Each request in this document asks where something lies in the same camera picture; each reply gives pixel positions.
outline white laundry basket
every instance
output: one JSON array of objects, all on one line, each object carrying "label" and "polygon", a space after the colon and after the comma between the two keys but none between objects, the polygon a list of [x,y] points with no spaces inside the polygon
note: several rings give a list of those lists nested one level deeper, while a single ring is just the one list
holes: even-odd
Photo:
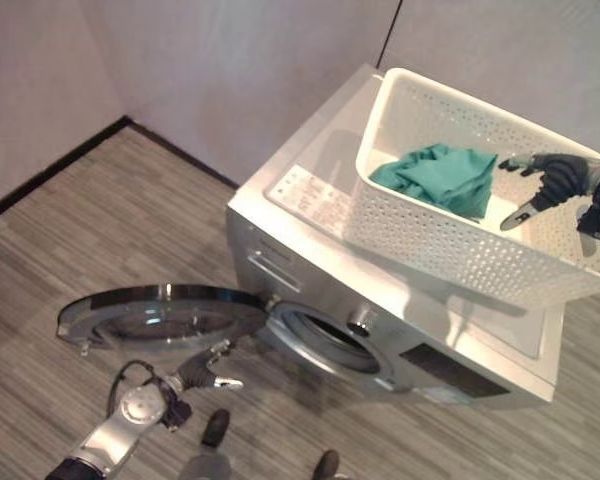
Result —
[{"label": "white laundry basket", "polygon": [[[500,232],[500,222],[537,191],[538,178],[494,169],[492,198],[480,224],[369,180],[378,166],[435,143],[494,152],[498,162],[532,152],[600,158],[481,100],[408,70],[391,69],[358,151],[345,240],[524,308],[600,293],[600,241],[576,231],[578,211],[590,200],[573,198]],[[592,246],[595,253],[585,256]]]}]

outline front-loading washing machine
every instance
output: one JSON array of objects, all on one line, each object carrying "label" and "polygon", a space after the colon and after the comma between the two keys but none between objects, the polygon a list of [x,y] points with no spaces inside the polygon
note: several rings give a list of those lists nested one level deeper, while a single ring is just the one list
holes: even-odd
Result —
[{"label": "front-loading washing machine", "polygon": [[385,401],[550,402],[564,306],[521,310],[342,239],[381,81],[362,67],[230,201],[241,291],[165,284],[105,292],[66,307],[58,335],[83,345],[197,348],[256,333],[317,375]]}]

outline open washing machine door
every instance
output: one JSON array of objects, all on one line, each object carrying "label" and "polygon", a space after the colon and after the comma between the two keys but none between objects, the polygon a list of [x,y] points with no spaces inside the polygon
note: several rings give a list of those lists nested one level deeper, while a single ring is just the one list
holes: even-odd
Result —
[{"label": "open washing machine door", "polygon": [[250,294],[203,285],[160,284],[96,293],[64,307],[57,336],[88,349],[114,348],[163,369],[223,339],[255,333],[267,320]]}]

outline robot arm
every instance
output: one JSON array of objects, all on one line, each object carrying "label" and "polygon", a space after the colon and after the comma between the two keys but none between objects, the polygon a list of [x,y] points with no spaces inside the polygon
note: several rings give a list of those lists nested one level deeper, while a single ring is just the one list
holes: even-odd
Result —
[{"label": "robot arm", "polygon": [[190,388],[242,388],[242,382],[215,376],[208,366],[228,351],[224,340],[194,355],[173,375],[154,377],[127,391],[114,412],[46,480],[102,480],[112,478],[127,461],[140,437],[157,423],[174,431],[191,416],[191,407],[180,400]]},{"label": "robot arm", "polygon": [[542,186],[534,197],[507,217],[501,230],[510,230],[532,216],[576,195],[592,195],[592,205],[580,218],[578,230],[600,240],[600,159],[549,153],[516,155],[499,165],[507,171],[524,168],[521,175],[543,172]]}]

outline shoe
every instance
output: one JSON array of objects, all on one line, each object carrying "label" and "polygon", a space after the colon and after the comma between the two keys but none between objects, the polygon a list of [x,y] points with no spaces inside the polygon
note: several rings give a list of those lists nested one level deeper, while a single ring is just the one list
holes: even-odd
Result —
[{"label": "shoe", "polygon": [[340,465],[340,456],[335,450],[327,450],[320,457],[318,465],[316,465],[313,471],[313,477],[311,480],[327,480],[335,477],[338,473],[338,466]]},{"label": "shoe", "polygon": [[213,415],[211,415],[211,418],[207,422],[207,428],[204,429],[204,433],[202,434],[201,443],[207,447],[218,448],[222,443],[224,434],[227,433],[230,419],[231,414],[229,410],[220,409],[213,412]]}]

